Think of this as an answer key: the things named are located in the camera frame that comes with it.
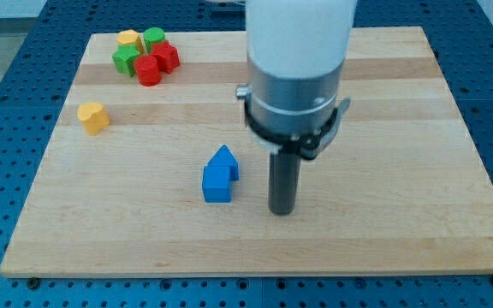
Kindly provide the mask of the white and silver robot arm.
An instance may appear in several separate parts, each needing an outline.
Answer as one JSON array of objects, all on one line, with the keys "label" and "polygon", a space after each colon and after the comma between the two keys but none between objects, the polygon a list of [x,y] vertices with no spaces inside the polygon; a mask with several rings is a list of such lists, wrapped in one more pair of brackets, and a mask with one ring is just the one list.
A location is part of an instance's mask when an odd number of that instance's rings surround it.
[{"label": "white and silver robot arm", "polygon": [[274,154],[312,160],[336,136],[357,0],[247,0],[246,124]]}]

